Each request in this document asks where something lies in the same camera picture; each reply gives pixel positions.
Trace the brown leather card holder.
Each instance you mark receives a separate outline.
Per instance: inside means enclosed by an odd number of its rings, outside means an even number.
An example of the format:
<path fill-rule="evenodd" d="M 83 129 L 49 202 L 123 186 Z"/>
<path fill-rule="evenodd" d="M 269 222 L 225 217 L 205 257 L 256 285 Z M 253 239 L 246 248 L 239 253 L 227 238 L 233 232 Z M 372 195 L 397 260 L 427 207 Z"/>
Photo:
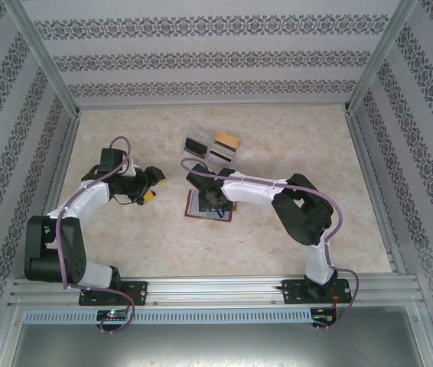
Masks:
<path fill-rule="evenodd" d="M 225 216 L 221 219 L 214 211 L 199 211 L 199 198 L 204 196 L 198 190 L 189 190 L 184 215 L 192 219 L 214 220 L 218 222 L 230 222 L 233 212 L 236 211 L 236 204 L 226 205 Z"/>

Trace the orange credit card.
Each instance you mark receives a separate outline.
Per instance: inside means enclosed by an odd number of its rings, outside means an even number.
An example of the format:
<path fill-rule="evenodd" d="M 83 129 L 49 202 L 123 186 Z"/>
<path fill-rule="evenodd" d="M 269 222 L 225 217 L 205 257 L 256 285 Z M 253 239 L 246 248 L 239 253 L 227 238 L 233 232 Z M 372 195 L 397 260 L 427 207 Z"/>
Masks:
<path fill-rule="evenodd" d="M 215 141 L 231 147 L 238 147 L 240 144 L 240 140 L 237 137 L 229 135 L 225 132 L 218 132 Z"/>

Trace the silver card with stripe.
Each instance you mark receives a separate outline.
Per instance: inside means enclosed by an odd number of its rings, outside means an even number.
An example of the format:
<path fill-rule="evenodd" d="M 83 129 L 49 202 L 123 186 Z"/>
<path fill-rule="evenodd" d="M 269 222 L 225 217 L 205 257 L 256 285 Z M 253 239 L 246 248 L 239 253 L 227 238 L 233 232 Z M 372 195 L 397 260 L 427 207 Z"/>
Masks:
<path fill-rule="evenodd" d="M 210 149 L 209 160 L 221 166 L 228 166 L 233 162 L 233 158 L 231 156 L 214 149 Z"/>

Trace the gold card with black stripe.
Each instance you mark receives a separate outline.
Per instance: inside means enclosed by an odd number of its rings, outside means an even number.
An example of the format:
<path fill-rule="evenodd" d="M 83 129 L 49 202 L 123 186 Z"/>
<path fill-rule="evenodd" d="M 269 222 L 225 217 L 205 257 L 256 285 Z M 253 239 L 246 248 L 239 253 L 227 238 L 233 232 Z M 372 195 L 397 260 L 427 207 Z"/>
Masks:
<path fill-rule="evenodd" d="M 236 152 L 236 150 L 238 149 L 238 145 L 237 145 L 237 147 L 235 148 L 235 147 L 233 147 L 233 146 L 230 146 L 230 145 L 226 145 L 226 144 L 224 144 L 224 143 L 222 143 L 221 141 L 214 141 L 214 144 L 216 145 L 216 146 L 218 146 L 218 147 L 220 147 L 220 148 L 222 148 L 222 149 L 226 149 L 227 151 L 231 151 L 231 152 Z"/>

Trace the clear acrylic card organizer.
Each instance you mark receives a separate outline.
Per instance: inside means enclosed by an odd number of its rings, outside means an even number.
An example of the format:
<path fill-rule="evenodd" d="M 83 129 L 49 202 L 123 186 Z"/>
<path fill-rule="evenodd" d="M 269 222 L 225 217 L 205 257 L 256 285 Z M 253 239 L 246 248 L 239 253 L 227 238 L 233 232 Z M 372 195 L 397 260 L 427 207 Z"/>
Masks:
<path fill-rule="evenodd" d="M 223 132 L 223 131 L 211 130 L 211 129 L 203 128 L 203 127 L 201 127 L 199 125 L 192 125 L 189 128 L 189 130 L 188 130 L 188 132 L 186 134 L 186 137 L 184 138 L 183 143 L 182 143 L 182 157 L 183 158 L 196 158 L 196 159 L 199 159 L 199 160 L 203 161 L 205 164 L 212 164 L 212 165 L 218 166 L 218 167 L 223 167 L 223 168 L 230 167 L 233 164 L 233 162 L 235 161 L 236 153 L 239 150 L 240 144 L 239 144 L 239 147 L 238 147 L 238 149 L 236 150 L 235 153 L 231 152 L 231 151 L 227 151 L 226 149 L 222 149 L 222 148 L 216 146 L 214 144 L 214 141 L 216 139 L 216 136 L 217 136 L 218 132 Z M 208 147 L 207 154 L 206 154 L 206 157 L 204 159 L 196 157 L 196 156 L 194 156 L 194 155 L 192 155 L 190 153 L 187 153 L 184 150 L 184 142 L 185 142 L 186 138 L 192 138 L 194 140 L 197 140 L 197 141 L 205 144 Z M 221 166 L 219 164 L 215 164 L 212 161 L 210 161 L 209 160 L 210 149 L 218 150 L 220 152 L 223 152 L 224 154 L 227 154 L 227 155 L 231 156 L 233 158 L 232 164 L 230 164 L 228 166 Z"/>

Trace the grey metal sheet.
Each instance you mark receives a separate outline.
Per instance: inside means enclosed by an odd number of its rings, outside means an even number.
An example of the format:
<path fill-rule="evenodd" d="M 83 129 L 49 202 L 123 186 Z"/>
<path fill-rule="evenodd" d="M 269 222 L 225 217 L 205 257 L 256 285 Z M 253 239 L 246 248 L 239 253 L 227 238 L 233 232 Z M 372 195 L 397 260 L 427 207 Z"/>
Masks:
<path fill-rule="evenodd" d="M 425 367 L 407 333 L 316 331 L 300 324 L 27 325 L 13 367 Z"/>

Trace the aluminium side rail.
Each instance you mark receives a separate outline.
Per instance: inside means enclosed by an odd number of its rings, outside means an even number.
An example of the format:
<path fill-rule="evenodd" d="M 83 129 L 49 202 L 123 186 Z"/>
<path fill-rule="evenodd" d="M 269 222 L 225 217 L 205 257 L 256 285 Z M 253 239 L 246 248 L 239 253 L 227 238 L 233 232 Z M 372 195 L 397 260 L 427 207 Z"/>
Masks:
<path fill-rule="evenodd" d="M 24 276 L 30 281 L 60 283 L 60 261 L 56 248 L 49 245 L 57 240 L 56 219 L 49 215 L 60 202 L 60 194 L 67 175 L 67 168 L 80 123 L 77 115 L 70 120 L 66 138 L 60 151 L 57 169 L 47 196 L 46 208 L 39 216 L 32 216 L 26 225 L 24 247 Z"/>
<path fill-rule="evenodd" d="M 376 222 L 379 227 L 379 232 L 382 237 L 384 247 L 389 259 L 390 268 L 393 272 L 400 275 L 407 275 L 408 272 L 402 261 L 402 256 L 399 252 L 399 247 L 396 243 L 394 231 L 390 225 L 386 209 L 383 205 L 383 199 L 380 193 L 373 166 L 369 160 L 367 149 L 364 144 L 360 129 L 355 117 L 349 113 L 345 114 L 347 127 L 350 132 L 350 137 L 353 142 L 359 165 L 363 174 L 363 179 L 366 184 L 366 189 L 372 204 L 373 212 L 376 217 Z"/>

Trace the aluminium mounting rail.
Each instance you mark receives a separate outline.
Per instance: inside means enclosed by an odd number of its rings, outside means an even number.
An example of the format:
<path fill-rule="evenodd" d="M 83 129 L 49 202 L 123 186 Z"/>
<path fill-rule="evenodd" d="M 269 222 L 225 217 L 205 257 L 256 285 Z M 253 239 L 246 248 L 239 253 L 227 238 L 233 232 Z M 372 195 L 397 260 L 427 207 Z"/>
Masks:
<path fill-rule="evenodd" d="M 145 278 L 148 290 L 142 292 L 146 307 L 283 307 L 278 287 L 282 278 L 179 277 Z M 78 304 L 78 290 L 64 290 L 60 284 L 18 280 L 14 282 L 7 305 L 23 308 L 66 308 Z M 412 306 L 423 304 L 425 295 L 414 275 L 393 273 L 362 274 L 356 296 L 357 307 Z"/>

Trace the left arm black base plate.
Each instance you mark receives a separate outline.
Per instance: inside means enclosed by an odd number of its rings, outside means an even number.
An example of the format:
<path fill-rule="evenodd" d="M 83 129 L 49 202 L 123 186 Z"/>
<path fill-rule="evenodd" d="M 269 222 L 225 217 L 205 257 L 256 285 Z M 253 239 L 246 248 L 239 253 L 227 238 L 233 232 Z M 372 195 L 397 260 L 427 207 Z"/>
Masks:
<path fill-rule="evenodd" d="M 145 306 L 148 293 L 148 283 L 145 281 L 122 281 L 117 291 L 134 300 L 135 306 Z M 129 301 L 119 294 L 102 291 L 81 291 L 78 303 L 80 306 L 128 306 Z"/>

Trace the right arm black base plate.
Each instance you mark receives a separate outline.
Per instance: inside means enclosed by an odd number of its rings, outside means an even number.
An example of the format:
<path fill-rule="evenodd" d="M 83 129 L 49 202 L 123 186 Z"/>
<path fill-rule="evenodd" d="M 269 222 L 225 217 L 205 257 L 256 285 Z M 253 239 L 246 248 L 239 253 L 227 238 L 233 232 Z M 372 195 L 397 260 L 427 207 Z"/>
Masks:
<path fill-rule="evenodd" d="M 307 279 L 289 279 L 283 280 L 278 289 L 283 293 L 285 304 L 332 304 L 333 296 L 338 304 L 348 304 L 352 299 L 346 279 L 331 280 L 324 285 Z"/>

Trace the aluminium frame post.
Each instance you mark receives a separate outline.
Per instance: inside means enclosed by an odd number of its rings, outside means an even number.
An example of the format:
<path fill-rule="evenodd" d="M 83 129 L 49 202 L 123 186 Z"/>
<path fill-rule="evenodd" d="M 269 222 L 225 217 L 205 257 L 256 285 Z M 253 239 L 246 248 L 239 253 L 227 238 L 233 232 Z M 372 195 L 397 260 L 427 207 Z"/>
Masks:
<path fill-rule="evenodd" d="M 11 15 L 18 30 L 30 47 L 36 61 L 45 72 L 45 75 L 60 98 L 60 101 L 63 103 L 63 106 L 67 109 L 70 116 L 77 115 L 80 108 L 76 104 L 68 85 L 64 81 L 53 57 L 24 7 L 22 0 L 2 1 L 5 4 L 7 12 Z"/>
<path fill-rule="evenodd" d="M 357 110 L 364 95 L 373 82 L 376 73 L 392 49 L 399 32 L 409 19 L 409 16 L 417 2 L 418 0 L 399 0 L 399 3 L 392 14 L 392 17 L 389 19 L 389 22 L 386 25 L 386 28 L 382 33 L 378 44 L 366 63 L 365 69 L 361 73 L 360 78 L 357 80 L 350 98 L 345 103 L 346 114 L 351 115 Z"/>

